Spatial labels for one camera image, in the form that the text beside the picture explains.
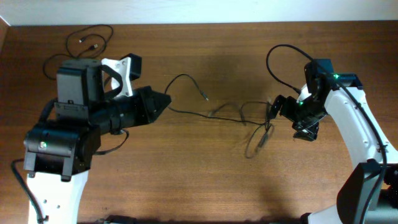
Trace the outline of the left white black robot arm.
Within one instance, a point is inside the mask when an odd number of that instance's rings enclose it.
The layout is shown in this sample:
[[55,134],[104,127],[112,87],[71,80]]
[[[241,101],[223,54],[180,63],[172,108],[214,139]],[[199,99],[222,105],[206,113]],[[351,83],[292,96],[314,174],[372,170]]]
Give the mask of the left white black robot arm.
[[151,87],[133,88],[142,60],[66,60],[57,71],[57,97],[24,139],[23,186],[29,223],[76,223],[91,160],[104,134],[153,123],[171,102]]

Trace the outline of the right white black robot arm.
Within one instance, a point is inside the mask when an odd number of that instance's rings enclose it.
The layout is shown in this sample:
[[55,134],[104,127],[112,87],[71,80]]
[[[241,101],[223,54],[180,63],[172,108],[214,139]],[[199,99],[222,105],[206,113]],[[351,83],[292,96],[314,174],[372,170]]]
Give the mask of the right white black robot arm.
[[346,144],[353,171],[338,192],[336,203],[305,213],[301,223],[397,223],[397,149],[371,113],[366,94],[354,73],[335,73],[329,59],[304,67],[306,84],[297,98],[279,95],[269,119],[289,119],[294,137],[317,138],[319,122],[331,116]]

